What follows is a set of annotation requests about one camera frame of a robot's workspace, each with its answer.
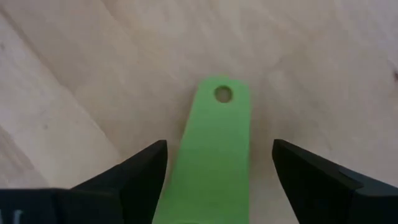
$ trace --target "green plastic piece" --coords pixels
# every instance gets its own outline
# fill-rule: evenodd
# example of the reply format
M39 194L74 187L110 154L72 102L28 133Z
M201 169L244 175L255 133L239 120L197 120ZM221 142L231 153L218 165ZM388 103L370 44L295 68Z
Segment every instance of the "green plastic piece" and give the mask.
M232 91L228 103L215 97ZM237 80L203 81L193 102L155 224L249 223L250 93Z

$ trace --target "black plastic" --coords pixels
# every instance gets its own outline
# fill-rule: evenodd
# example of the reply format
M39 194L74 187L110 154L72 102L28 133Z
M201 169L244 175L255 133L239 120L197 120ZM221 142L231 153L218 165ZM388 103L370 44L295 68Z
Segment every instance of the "black plastic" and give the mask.
M283 140L275 168L301 224L398 223L398 189Z
M157 141L70 190L0 190L0 224L151 223L166 167L167 143Z

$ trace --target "hole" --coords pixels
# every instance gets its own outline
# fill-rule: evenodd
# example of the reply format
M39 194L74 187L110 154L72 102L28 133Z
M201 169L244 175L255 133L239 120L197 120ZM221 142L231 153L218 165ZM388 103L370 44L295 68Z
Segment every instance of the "hole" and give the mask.
M228 103L232 100L232 90L227 86L220 86L215 91L216 99L220 103Z

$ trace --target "wood grain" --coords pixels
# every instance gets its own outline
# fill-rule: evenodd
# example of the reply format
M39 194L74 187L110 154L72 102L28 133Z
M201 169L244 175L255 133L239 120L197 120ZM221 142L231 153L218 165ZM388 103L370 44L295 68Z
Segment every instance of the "wood grain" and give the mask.
M0 61L10 76L0 91L15 95L0 95L0 125L15 142L4 154L20 150L26 159L13 152L26 165L17 159L4 166L68 186L158 139L167 139L174 155L197 84L222 73L252 91L252 223L297 222L271 160L275 138L398 185L395 6L0 0L19 36L7 26L0 39L12 35L8 42L20 49ZM29 182L21 173L4 176Z
M0 43L1 187L72 187L120 161L3 16Z

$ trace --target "green strap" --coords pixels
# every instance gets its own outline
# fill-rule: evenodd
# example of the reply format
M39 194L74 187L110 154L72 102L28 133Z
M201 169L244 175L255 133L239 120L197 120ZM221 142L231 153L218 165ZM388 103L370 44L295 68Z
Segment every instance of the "green strap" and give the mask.
M232 91L231 101L216 99L219 87ZM249 95L247 86L226 77L199 85L153 223L249 223Z

